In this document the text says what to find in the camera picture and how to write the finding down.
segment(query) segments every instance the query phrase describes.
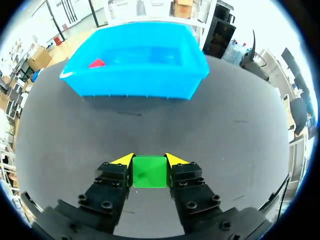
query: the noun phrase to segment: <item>white shelving unit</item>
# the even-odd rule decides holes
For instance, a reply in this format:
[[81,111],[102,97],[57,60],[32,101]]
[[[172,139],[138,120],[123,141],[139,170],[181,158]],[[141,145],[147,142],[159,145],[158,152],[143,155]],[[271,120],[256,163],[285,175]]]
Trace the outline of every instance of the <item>white shelving unit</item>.
[[[142,9],[145,13],[137,14],[138,4],[140,7],[144,5]],[[190,19],[172,16],[170,14],[171,4],[174,4],[174,0],[105,0],[103,8],[110,27],[134,22],[170,22],[197,27],[199,29],[195,31],[198,34],[196,39],[202,50],[209,33],[217,0],[193,0],[192,8],[194,9]]]

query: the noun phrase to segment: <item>desk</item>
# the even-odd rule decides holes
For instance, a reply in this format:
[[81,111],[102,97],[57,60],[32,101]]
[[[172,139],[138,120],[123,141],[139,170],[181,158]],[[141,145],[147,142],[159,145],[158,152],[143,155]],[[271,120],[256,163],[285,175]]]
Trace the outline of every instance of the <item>desk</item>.
[[[16,168],[21,191],[41,207],[78,206],[104,161],[128,153],[172,153],[196,161],[221,208],[259,208],[288,174],[286,114],[274,88],[250,72],[206,57],[210,74],[190,101],[154,97],[80,97],[47,67],[21,115]],[[115,235],[183,233],[167,188],[133,188]]]

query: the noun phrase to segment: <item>office chair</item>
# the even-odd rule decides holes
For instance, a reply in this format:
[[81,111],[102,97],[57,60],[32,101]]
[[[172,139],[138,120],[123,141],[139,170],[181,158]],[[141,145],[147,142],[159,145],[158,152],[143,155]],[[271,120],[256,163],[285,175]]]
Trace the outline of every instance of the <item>office chair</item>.
[[252,49],[242,56],[242,60],[239,65],[241,68],[248,70],[249,72],[257,75],[258,77],[268,82],[269,76],[261,69],[261,66],[259,66],[254,61],[255,54],[256,54],[256,36],[255,36],[255,31],[253,30]]

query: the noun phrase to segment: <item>shelf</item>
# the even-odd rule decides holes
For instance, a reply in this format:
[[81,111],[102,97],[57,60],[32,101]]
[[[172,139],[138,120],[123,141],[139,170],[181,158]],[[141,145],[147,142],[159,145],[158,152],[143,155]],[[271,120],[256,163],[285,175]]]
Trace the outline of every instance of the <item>shelf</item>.
[[128,19],[114,19],[114,22],[122,23],[134,23],[134,22],[170,22],[177,24],[186,24],[190,26],[196,26],[200,28],[208,27],[205,23],[200,22],[196,19],[186,19],[175,16],[136,16]]

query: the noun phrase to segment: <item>blue plastic bin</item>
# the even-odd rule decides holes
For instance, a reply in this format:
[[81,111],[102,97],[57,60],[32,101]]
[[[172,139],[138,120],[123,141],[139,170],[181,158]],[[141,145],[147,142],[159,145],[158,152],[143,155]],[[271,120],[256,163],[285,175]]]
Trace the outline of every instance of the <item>blue plastic bin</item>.
[[[89,68],[97,59],[105,66]],[[80,96],[189,100],[208,73],[190,28],[136,22],[97,30],[69,59],[60,79]]]

